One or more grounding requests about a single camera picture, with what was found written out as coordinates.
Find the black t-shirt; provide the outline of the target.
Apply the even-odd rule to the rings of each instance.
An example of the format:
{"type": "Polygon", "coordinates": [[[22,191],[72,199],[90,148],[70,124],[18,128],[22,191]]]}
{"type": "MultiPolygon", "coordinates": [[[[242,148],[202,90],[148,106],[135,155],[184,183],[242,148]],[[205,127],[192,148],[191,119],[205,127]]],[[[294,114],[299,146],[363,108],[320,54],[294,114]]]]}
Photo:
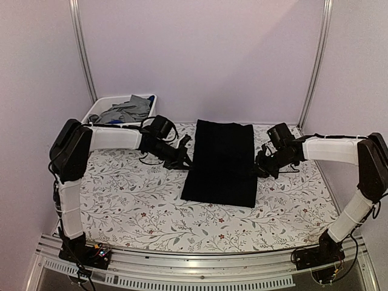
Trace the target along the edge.
{"type": "Polygon", "coordinates": [[[253,125],[197,120],[193,165],[181,199],[253,208],[257,192],[253,125]]]}

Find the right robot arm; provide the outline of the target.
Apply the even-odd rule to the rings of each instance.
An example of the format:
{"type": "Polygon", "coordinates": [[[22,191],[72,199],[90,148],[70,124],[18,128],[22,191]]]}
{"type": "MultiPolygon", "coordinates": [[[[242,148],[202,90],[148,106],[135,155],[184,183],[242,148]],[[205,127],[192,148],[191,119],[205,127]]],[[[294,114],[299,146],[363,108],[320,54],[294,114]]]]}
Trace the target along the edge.
{"type": "Polygon", "coordinates": [[[275,148],[262,146],[255,158],[258,176],[277,178],[285,166],[315,161],[334,195],[341,213],[319,238],[313,252],[318,264],[327,264],[353,230],[367,219],[387,192],[387,144],[382,134],[304,135],[296,138],[283,130],[268,131],[275,148]]]}

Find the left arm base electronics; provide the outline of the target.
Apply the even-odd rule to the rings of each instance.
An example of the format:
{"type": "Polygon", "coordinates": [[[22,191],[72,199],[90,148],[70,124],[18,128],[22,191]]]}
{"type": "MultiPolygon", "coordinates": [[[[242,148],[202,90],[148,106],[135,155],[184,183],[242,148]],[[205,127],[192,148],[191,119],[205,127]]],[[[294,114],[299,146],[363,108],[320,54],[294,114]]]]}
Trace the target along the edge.
{"type": "Polygon", "coordinates": [[[65,261],[96,269],[107,270],[111,259],[111,248],[98,244],[88,246],[84,243],[63,243],[59,258],[65,261]]]}

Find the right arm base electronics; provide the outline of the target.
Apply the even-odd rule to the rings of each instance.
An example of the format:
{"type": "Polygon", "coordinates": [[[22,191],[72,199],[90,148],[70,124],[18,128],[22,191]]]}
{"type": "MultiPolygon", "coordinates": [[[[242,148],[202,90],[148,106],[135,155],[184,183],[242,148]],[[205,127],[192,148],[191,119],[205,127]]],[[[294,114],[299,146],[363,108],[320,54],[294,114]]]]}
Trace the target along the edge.
{"type": "Polygon", "coordinates": [[[324,255],[319,247],[298,247],[290,256],[297,270],[310,270],[313,280],[319,285],[332,284],[343,267],[345,254],[342,249],[324,255]]]}

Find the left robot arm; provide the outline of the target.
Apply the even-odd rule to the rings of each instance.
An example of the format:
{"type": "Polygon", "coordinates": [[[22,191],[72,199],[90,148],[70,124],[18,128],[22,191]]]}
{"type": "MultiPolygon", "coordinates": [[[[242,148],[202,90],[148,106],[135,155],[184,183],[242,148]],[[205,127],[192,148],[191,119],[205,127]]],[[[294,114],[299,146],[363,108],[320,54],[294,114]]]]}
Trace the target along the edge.
{"type": "Polygon", "coordinates": [[[192,165],[192,139],[162,116],[147,125],[69,119],[50,150],[59,232],[77,263],[84,242],[192,250],[194,209],[179,199],[192,165]]]}

